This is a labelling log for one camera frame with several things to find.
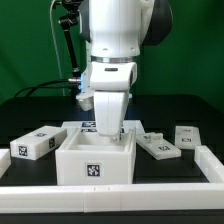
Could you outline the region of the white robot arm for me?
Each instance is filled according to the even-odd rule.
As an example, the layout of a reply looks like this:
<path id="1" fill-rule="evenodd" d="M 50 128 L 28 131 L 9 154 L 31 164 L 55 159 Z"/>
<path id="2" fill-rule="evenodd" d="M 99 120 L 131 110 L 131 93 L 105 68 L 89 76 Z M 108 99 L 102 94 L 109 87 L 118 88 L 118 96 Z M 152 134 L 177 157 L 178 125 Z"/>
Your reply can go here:
<path id="1" fill-rule="evenodd" d="M 99 135 L 117 142 L 137 79 L 135 58 L 141 46 L 167 37 L 172 10 L 168 0 L 84 0 L 79 15 L 88 58 L 80 100 L 94 110 Z"/>

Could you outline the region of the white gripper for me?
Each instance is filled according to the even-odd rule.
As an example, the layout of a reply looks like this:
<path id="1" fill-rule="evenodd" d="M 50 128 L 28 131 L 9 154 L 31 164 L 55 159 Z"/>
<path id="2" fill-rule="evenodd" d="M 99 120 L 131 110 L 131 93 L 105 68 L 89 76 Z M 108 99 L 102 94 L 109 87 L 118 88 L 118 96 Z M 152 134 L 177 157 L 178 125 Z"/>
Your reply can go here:
<path id="1" fill-rule="evenodd" d="M 99 134 L 112 136 L 119 142 L 119 133 L 129 101 L 129 90 L 137 79 L 137 64 L 92 63 L 90 87 L 94 91 L 94 112 Z"/>

